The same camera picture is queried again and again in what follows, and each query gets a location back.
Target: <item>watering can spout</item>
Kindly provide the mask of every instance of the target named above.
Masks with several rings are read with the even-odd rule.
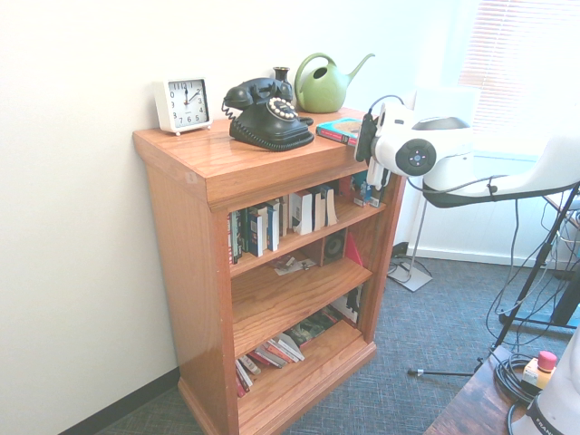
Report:
[[[348,82],[350,83],[354,76],[359,72],[359,70],[363,67],[364,63],[369,60],[369,58],[374,57],[374,54],[367,54],[364,56],[364,59],[361,60],[361,63],[358,64],[356,68],[354,68],[353,72],[347,75]]]

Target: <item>small black vase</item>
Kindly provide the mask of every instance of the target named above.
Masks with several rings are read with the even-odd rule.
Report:
[[[285,66],[275,66],[274,71],[276,80],[290,84],[288,82],[288,71],[290,71],[290,68],[286,68]]]

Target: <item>window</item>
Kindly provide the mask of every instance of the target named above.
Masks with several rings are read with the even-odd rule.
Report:
[[[459,84],[481,89],[476,148],[541,153],[580,102],[580,1],[482,0]]]

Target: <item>black rotary phone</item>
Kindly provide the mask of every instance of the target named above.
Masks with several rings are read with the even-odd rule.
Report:
[[[232,121],[229,135],[245,143],[272,151],[302,147],[314,140],[308,130],[312,118],[298,116],[292,86],[275,79],[254,79],[230,89],[221,110]],[[236,117],[225,108],[239,109]]]

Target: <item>baseboard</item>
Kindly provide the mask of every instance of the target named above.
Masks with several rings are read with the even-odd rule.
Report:
[[[100,430],[105,429],[107,426],[111,426],[115,421],[129,415],[148,401],[155,399],[164,392],[175,387],[178,384],[178,381],[179,367],[126,395],[105,409],[96,412],[88,419],[61,432],[59,435],[94,435]]]
[[[413,253],[413,246],[409,246],[407,250],[407,255],[411,256]],[[459,252],[450,250],[439,250],[439,249],[425,249],[417,248],[417,257],[422,258],[437,258],[439,260],[455,260],[455,261],[467,261],[470,263],[485,263],[488,265],[504,265],[509,266],[509,256],[499,256],[499,255],[489,255],[482,254],[478,252]],[[516,256],[514,257],[514,266],[521,266],[526,259],[524,257]],[[527,267],[532,267],[536,261],[536,256],[532,256],[526,263]],[[567,263],[567,259],[558,262],[558,269],[564,269]],[[548,261],[550,268],[554,268],[554,262]]]

